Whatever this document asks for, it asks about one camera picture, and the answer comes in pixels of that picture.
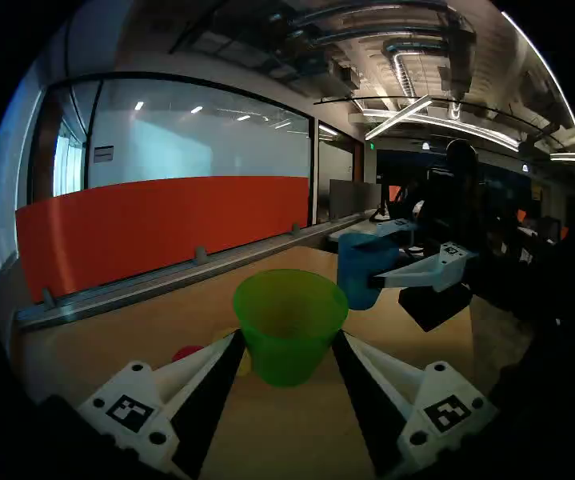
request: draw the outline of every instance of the table surface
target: table surface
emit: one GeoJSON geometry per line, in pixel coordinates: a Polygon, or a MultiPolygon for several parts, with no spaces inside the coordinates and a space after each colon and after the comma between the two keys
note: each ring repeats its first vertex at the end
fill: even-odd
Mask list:
{"type": "MultiPolygon", "coordinates": [[[[72,405],[91,395],[127,362],[153,369],[186,345],[207,345],[238,326],[236,287],[262,270],[295,268],[335,280],[337,255],[297,246],[204,282],[64,326],[22,336],[22,373],[35,400],[60,394],[72,405]]],[[[343,328],[404,362],[423,368],[444,360],[473,376],[469,307],[423,332],[398,305],[399,289],[376,305],[350,311],[343,328]]],[[[331,351],[312,378],[276,388],[256,374],[237,377],[214,434],[201,478],[373,478],[331,351]]]]}
{"type": "Polygon", "coordinates": [[[327,238],[332,242],[337,242],[338,238],[343,234],[348,234],[350,232],[359,232],[361,234],[376,234],[376,225],[375,222],[370,222],[369,220],[363,220],[359,223],[354,223],[353,225],[348,226],[342,230],[337,230],[332,234],[329,234],[327,238]]]}

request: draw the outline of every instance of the orange banner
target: orange banner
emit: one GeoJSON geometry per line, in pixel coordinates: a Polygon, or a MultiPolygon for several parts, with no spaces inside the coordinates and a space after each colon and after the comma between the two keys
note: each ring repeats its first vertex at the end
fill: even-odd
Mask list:
{"type": "Polygon", "coordinates": [[[35,302],[307,225],[298,177],[196,177],[103,186],[16,212],[22,268],[35,302]]]}

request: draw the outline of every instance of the green cup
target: green cup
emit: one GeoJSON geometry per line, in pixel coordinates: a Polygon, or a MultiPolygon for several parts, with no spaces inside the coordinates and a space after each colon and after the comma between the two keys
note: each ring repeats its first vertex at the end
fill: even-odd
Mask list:
{"type": "Polygon", "coordinates": [[[236,289],[234,310],[254,371],[273,386],[305,382],[348,312],[334,282],[303,270],[267,270],[236,289]]]}

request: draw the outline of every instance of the fluorescent light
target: fluorescent light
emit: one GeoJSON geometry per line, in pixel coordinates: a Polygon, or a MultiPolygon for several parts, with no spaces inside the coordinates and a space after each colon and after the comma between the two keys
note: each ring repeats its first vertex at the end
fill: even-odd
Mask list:
{"type": "Polygon", "coordinates": [[[575,157],[549,157],[552,162],[575,162],[575,157]]]}
{"type": "Polygon", "coordinates": [[[394,114],[393,117],[388,118],[383,123],[381,123],[379,126],[377,126],[375,129],[370,131],[367,135],[365,135],[365,140],[370,140],[370,139],[374,138],[376,135],[381,134],[385,130],[396,125],[397,123],[401,122],[402,120],[405,120],[406,118],[415,114],[419,110],[426,108],[428,105],[431,104],[431,102],[432,102],[432,99],[429,98],[429,95],[425,95],[424,97],[419,98],[416,102],[409,104],[408,106],[406,106],[402,110],[399,110],[398,112],[396,112],[394,114]]]}
{"type": "Polygon", "coordinates": [[[541,60],[542,64],[545,66],[545,68],[549,72],[549,75],[551,76],[553,82],[556,84],[556,87],[558,88],[558,91],[561,94],[562,101],[565,102],[565,105],[567,106],[567,110],[569,111],[569,116],[571,117],[573,126],[575,127],[575,117],[573,116],[572,107],[569,105],[569,102],[567,102],[567,98],[565,97],[565,94],[562,92],[561,84],[558,83],[558,79],[554,76],[552,69],[549,68],[549,65],[547,64],[547,62],[545,61],[545,59],[541,55],[541,52],[538,51],[538,49],[535,47],[535,45],[532,43],[532,41],[529,40],[527,35],[525,35],[525,32],[522,31],[518,25],[516,25],[516,22],[514,20],[512,20],[512,18],[507,14],[507,12],[502,12],[502,15],[503,15],[503,17],[507,18],[507,21],[512,24],[513,28],[515,28],[516,31],[529,44],[529,46],[532,47],[533,52],[538,56],[538,58],[541,60]]]}
{"type": "Polygon", "coordinates": [[[552,157],[552,158],[555,158],[555,157],[575,157],[575,153],[562,152],[562,153],[559,153],[559,154],[550,154],[549,156],[552,157]]]}
{"type": "Polygon", "coordinates": [[[332,130],[332,129],[330,129],[330,128],[324,126],[324,125],[318,124],[318,128],[321,129],[321,130],[324,131],[324,132],[327,132],[328,134],[338,135],[338,132],[337,132],[337,131],[334,131],[334,130],[332,130]]]}
{"type": "Polygon", "coordinates": [[[444,118],[430,117],[429,115],[410,115],[408,120],[410,122],[428,123],[430,125],[443,126],[451,130],[458,130],[460,132],[476,135],[477,137],[484,138],[490,142],[497,143],[505,148],[509,148],[514,152],[518,152],[518,142],[511,143],[499,138],[497,135],[491,134],[480,127],[470,125],[469,123],[454,122],[453,120],[445,120],[444,118]]]}
{"type": "MultiPolygon", "coordinates": [[[[384,117],[392,118],[397,112],[391,110],[377,110],[365,109],[363,113],[366,117],[384,117]]],[[[518,152],[518,141],[509,137],[508,135],[501,134],[500,132],[482,128],[481,126],[472,125],[471,123],[455,122],[454,120],[447,120],[446,118],[430,117],[429,115],[410,115],[407,118],[409,122],[429,123],[431,125],[443,126],[453,130],[458,130],[467,134],[476,135],[477,137],[490,140],[498,145],[502,145],[510,150],[518,152]]]]}

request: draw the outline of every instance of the blue cup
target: blue cup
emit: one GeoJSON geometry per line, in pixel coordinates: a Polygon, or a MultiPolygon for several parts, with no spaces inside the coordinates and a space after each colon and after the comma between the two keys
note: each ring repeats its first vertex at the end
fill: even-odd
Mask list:
{"type": "Polygon", "coordinates": [[[392,270],[397,258],[398,244],[389,238],[359,233],[341,235],[338,239],[336,283],[345,293],[351,310],[367,310],[376,303],[382,289],[368,287],[368,279],[375,274],[392,270]],[[375,250],[354,248],[372,241],[378,241],[378,248],[375,250]]]}

